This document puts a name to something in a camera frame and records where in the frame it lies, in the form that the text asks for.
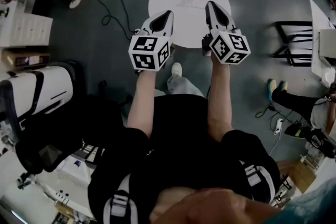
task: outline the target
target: gray floor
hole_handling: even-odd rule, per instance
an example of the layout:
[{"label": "gray floor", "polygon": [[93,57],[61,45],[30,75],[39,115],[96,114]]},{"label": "gray floor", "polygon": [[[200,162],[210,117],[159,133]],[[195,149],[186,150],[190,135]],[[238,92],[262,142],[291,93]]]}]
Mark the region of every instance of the gray floor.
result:
[{"label": "gray floor", "polygon": [[[102,0],[112,14],[126,25],[120,0]],[[319,78],[307,67],[290,67],[285,61],[270,58],[281,42],[272,23],[279,20],[311,20],[309,0],[229,0],[232,16],[246,35],[252,54],[239,66],[232,66],[233,126],[256,134],[267,151],[277,141],[269,129],[271,112],[262,119],[255,114],[269,103],[266,82],[269,78],[289,82],[293,94],[320,96],[324,91]],[[326,0],[314,0],[331,16]],[[148,0],[124,0],[130,15],[131,28],[138,28],[148,17]],[[50,48],[54,59],[72,59],[80,62],[86,71],[88,91],[97,93],[97,84],[108,82],[110,97],[122,101],[127,94],[133,95],[137,76],[128,56],[129,42],[115,22],[102,26],[106,14],[95,0],[83,0],[74,9],[67,9],[65,0],[55,1],[50,16],[54,18]],[[212,65],[202,57],[199,49],[178,48],[174,59],[183,66],[184,75],[206,94],[210,83]],[[165,89],[169,66],[158,74],[157,88]],[[283,113],[289,111],[276,106]],[[299,119],[292,113],[291,119]],[[304,152],[304,141],[283,135],[272,153],[275,160],[299,158]]]}]

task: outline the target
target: black metal frame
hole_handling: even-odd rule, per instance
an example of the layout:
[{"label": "black metal frame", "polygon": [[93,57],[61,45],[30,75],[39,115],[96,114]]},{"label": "black metal frame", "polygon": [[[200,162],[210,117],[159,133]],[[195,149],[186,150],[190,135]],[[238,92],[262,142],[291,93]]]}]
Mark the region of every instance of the black metal frame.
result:
[{"label": "black metal frame", "polygon": [[[284,29],[282,26],[308,26],[312,27],[312,22],[304,22],[304,21],[282,21],[282,22],[275,22],[275,28],[278,31],[282,42],[287,45],[283,45],[280,49],[278,49],[273,55],[273,58],[286,58],[288,63],[293,67],[309,67],[311,66],[311,59],[312,54],[292,54],[289,50],[288,44],[290,43],[298,43],[298,42],[306,42],[306,41],[313,41],[313,34],[295,34],[287,36],[285,34]],[[301,30],[300,32],[312,32],[311,29]],[[303,39],[303,40],[293,40],[296,37],[310,37],[311,39]],[[293,59],[300,59],[305,60],[307,62],[303,63],[295,63]]]}]

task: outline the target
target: black t-shirt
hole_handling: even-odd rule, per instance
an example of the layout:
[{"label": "black t-shirt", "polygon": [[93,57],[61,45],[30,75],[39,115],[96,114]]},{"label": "black t-shirt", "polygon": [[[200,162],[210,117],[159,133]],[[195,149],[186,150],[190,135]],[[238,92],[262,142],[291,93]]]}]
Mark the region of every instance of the black t-shirt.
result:
[{"label": "black t-shirt", "polygon": [[256,199],[242,162],[264,167],[277,191],[279,170],[257,136],[233,130],[218,143],[207,134],[205,98],[156,97],[151,138],[138,129],[125,128],[118,142],[105,150],[89,185],[90,208],[102,222],[105,203],[129,173],[130,197],[137,205],[139,223],[149,222],[159,193],[169,187],[222,187]]}]

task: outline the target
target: white round table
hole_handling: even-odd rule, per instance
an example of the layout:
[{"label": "white round table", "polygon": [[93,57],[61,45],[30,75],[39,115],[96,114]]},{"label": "white round table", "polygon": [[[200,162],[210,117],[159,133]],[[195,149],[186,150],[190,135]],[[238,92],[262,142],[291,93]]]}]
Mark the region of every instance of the white round table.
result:
[{"label": "white round table", "polygon": [[174,13],[172,42],[186,48],[201,48],[202,38],[209,33],[205,21],[205,5],[214,1],[231,14],[229,0],[149,0],[148,13],[171,10]]}]

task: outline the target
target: concrete floor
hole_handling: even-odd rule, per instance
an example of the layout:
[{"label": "concrete floor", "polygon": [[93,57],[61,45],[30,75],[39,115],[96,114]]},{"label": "concrete floor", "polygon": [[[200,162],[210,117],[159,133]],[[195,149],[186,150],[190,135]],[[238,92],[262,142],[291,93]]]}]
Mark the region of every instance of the concrete floor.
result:
[{"label": "concrete floor", "polygon": [[[126,26],[125,14],[120,0],[102,0],[111,13]],[[286,61],[270,58],[281,45],[280,38],[272,27],[279,20],[311,20],[309,0],[229,0],[236,25],[246,35],[252,54],[242,65],[232,66],[233,126],[236,129],[256,134],[269,152],[277,141],[269,129],[269,111],[261,119],[255,114],[269,103],[266,82],[269,78],[289,82],[293,94],[318,97],[325,90],[310,68],[290,67]],[[328,15],[331,14],[326,0],[314,0]],[[148,17],[148,0],[124,0],[130,16],[132,29],[139,28]],[[72,59],[80,62],[86,71],[88,91],[97,93],[98,82],[105,79],[109,96],[121,102],[127,94],[134,94],[137,76],[128,56],[129,42],[115,22],[101,25],[106,14],[95,0],[83,0],[74,10],[67,9],[65,0],[56,0],[50,13],[54,18],[50,48],[54,59]],[[174,59],[183,66],[184,76],[189,78],[206,94],[210,84],[212,65],[202,57],[200,49],[178,48]],[[169,77],[169,65],[158,74],[158,89],[165,89]],[[283,113],[289,111],[276,105]],[[291,119],[299,119],[292,113]],[[305,151],[305,142],[282,135],[272,153],[276,161],[299,158]]]}]

